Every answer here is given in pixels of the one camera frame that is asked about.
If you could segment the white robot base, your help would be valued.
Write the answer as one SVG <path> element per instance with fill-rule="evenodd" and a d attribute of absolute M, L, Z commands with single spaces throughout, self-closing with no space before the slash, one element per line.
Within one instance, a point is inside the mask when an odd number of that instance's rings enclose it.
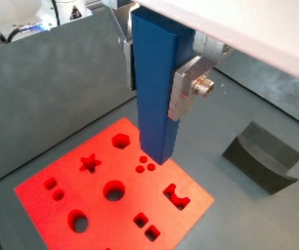
<path fill-rule="evenodd" d="M 0 26 L 5 43 L 41 31 L 49 31 L 56 26 L 92 15 L 85 0 L 40 0 L 40 2 L 40 8 L 32 18 Z"/>

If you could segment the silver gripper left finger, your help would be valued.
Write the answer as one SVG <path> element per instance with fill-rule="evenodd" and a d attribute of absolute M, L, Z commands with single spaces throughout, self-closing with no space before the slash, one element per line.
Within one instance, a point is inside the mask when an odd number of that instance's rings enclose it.
<path fill-rule="evenodd" d="M 116 20 L 116 27 L 122 45 L 126 69 L 126 84 L 132 91 L 136 90 L 136 72 L 133 58 L 133 33 L 132 33 L 132 12 L 138 8 L 136 3 L 129 3 L 112 11 Z"/>

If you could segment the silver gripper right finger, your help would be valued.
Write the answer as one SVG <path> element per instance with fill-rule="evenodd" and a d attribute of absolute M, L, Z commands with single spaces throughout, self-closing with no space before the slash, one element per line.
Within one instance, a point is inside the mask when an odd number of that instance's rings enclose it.
<path fill-rule="evenodd" d="M 192 108 L 194 97 L 206 98 L 212 93 L 213 81 L 209 79 L 209 71 L 228 57 L 233 49 L 224 42 L 197 31 L 193 51 L 194 55 L 173 74 L 168 117 L 174 121 Z"/>

